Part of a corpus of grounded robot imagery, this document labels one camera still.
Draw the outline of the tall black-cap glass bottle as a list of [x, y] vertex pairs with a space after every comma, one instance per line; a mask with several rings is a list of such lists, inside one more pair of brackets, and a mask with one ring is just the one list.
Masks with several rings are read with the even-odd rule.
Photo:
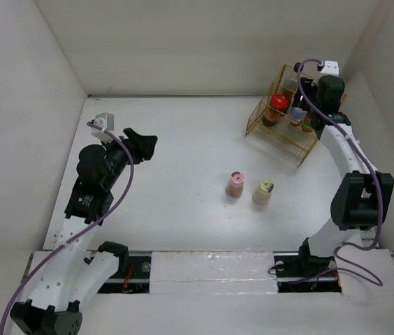
[[289, 100], [289, 107], [291, 107], [298, 91], [297, 73], [294, 71], [293, 67], [284, 66], [281, 86], [281, 93]]

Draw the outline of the silver-cap blue-label shaker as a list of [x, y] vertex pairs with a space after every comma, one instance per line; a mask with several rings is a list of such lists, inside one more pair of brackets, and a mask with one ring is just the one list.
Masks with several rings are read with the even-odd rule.
[[300, 107], [291, 107], [289, 114], [294, 119], [304, 119], [307, 112]]

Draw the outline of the red-cap dark sauce jar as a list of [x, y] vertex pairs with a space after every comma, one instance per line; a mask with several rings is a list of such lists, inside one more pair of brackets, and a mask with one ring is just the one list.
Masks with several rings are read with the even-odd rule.
[[286, 114], [288, 106], [289, 100], [285, 95], [272, 95], [261, 118], [262, 124], [269, 128], [277, 125], [280, 118]]

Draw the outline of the yellow-cap sauce bottle front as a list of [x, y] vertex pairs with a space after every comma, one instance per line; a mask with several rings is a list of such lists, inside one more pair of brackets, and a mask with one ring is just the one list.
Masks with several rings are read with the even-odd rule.
[[313, 131], [312, 125], [311, 125], [311, 117], [306, 116], [304, 120], [302, 121], [301, 124], [301, 129], [306, 132], [306, 133], [311, 133]]

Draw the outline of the yellow-cap sauce bottle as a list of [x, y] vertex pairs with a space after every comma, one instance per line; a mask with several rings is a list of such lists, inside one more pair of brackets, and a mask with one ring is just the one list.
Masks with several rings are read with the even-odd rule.
[[301, 124], [301, 129], [306, 132], [306, 133], [311, 133], [313, 131], [312, 125], [311, 125], [311, 117], [306, 116], [304, 120], [302, 121]]
[[300, 126], [304, 119], [294, 119], [293, 117], [289, 118], [289, 123], [292, 126]]

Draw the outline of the yellow-cap beige jar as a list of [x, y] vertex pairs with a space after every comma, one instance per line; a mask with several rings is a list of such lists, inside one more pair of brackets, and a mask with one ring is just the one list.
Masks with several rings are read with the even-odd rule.
[[258, 205], [267, 205], [274, 187], [275, 185], [271, 179], [261, 180], [252, 195], [252, 200]]

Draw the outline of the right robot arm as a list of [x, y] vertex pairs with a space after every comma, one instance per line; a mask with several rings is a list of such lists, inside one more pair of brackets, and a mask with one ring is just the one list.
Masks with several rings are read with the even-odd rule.
[[394, 178], [369, 162], [355, 139], [349, 118], [340, 112], [344, 82], [333, 75], [317, 80], [299, 76], [298, 91], [309, 106], [311, 127], [330, 152], [342, 178], [330, 205], [330, 218], [298, 251], [296, 266], [312, 277], [350, 238], [374, 228], [381, 232], [394, 188]]

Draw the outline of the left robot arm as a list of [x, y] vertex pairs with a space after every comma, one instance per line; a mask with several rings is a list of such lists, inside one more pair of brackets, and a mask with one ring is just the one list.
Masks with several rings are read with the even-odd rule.
[[117, 137], [93, 126], [100, 144], [84, 147], [76, 167], [78, 178], [65, 209], [54, 250], [35, 270], [40, 281], [24, 302], [12, 300], [9, 316], [24, 334], [77, 334], [87, 305], [111, 276], [129, 270], [127, 246], [105, 241], [94, 257], [87, 249], [103, 221], [122, 203], [111, 190], [125, 167], [150, 160], [158, 141], [131, 128]]

